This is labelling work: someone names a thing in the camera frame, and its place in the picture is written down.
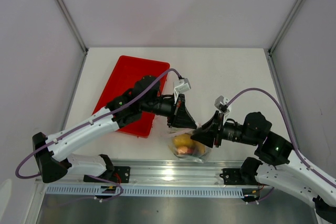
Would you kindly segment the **yellow potato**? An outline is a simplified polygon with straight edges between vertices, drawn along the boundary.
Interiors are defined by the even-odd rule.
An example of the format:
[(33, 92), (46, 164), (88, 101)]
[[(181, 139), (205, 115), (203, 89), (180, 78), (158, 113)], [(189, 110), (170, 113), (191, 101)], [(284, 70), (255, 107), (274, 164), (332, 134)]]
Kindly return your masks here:
[(194, 145), (191, 135), (184, 133), (173, 138), (173, 144), (176, 148), (188, 147), (191, 148)]

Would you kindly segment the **clear zip top bag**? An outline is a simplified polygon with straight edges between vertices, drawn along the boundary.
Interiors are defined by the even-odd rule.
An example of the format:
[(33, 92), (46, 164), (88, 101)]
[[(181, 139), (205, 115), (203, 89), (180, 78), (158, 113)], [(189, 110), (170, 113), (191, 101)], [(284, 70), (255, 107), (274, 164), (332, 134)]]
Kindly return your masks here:
[(160, 130), (159, 136), (165, 141), (171, 153), (179, 160), (205, 163), (211, 149), (191, 139), (192, 129), (168, 127)]

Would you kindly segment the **sliced cured ham piece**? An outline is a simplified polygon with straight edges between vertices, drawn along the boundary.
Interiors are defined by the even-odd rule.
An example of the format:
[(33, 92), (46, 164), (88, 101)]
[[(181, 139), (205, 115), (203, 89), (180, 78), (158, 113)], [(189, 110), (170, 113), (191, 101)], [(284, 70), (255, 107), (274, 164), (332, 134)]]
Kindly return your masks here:
[(200, 157), (205, 154), (205, 148), (199, 148), (197, 146), (187, 147), (180, 146), (176, 149), (177, 156), (194, 156)]

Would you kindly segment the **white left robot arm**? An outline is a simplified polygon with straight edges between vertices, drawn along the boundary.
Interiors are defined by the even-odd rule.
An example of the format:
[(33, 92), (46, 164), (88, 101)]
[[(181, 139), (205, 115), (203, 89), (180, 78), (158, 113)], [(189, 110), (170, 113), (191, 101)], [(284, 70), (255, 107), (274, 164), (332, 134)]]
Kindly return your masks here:
[(185, 105), (184, 93), (191, 89), (187, 78), (174, 82), (174, 93), (162, 95), (160, 82), (144, 76), (94, 113), (90, 118), (64, 131), (46, 136), (33, 136), (35, 160), (44, 183), (52, 183), (67, 174), (98, 177), (102, 182), (114, 176), (114, 165), (108, 155), (75, 155), (74, 151), (92, 140), (115, 132), (141, 119), (144, 112), (163, 116), (171, 129), (196, 129), (197, 123)]

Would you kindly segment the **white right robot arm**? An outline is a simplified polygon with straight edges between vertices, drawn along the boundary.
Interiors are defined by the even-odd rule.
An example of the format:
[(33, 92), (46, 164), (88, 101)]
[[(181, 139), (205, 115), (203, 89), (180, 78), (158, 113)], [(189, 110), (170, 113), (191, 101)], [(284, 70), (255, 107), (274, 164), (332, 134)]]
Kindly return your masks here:
[(335, 223), (335, 178), (299, 158), (294, 146), (271, 131), (272, 124), (260, 112), (246, 115), (244, 123), (224, 121), (221, 112), (196, 129), (191, 138), (207, 147), (219, 147), (223, 140), (256, 146), (255, 157), (248, 157), (240, 170), (247, 185), (263, 184), (290, 194), (315, 209), (316, 214)]

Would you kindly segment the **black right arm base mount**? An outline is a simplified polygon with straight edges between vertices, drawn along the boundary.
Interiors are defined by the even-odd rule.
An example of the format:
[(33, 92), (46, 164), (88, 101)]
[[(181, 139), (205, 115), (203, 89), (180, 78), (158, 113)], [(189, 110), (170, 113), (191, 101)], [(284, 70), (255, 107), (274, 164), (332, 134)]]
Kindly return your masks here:
[(255, 185), (255, 182), (244, 180), (240, 174), (239, 168), (223, 168), (220, 178), (225, 185)]

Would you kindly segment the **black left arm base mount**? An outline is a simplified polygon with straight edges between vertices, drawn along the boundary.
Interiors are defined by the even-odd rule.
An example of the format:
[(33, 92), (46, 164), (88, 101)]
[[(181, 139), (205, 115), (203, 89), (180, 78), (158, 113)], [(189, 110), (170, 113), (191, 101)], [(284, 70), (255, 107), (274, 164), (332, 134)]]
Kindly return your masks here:
[(105, 172), (98, 176), (98, 178), (109, 180), (118, 184), (127, 184), (130, 178), (130, 171), (131, 167), (129, 166), (108, 167)]

